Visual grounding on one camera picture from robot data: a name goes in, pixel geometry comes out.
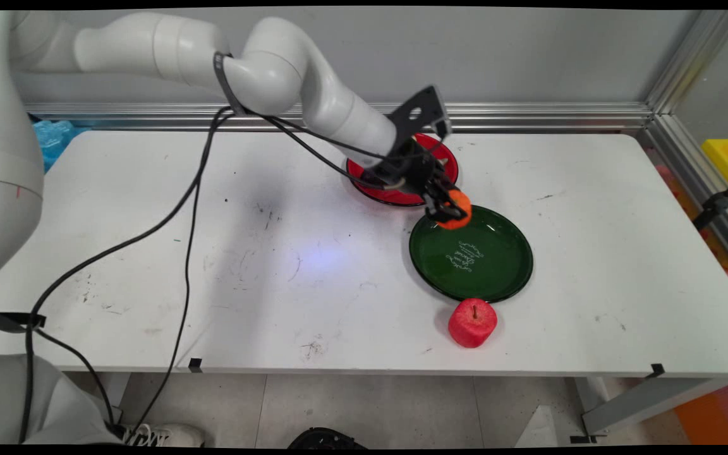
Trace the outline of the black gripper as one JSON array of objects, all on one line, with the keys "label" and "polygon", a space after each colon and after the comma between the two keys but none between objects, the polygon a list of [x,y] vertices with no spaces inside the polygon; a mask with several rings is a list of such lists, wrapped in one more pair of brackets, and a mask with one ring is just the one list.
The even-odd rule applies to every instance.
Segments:
[{"label": "black gripper", "polygon": [[447,207],[467,207],[467,196],[448,179],[443,163],[419,142],[405,142],[380,164],[364,170],[364,182],[385,190],[423,194],[425,215],[437,224],[451,221]]}]

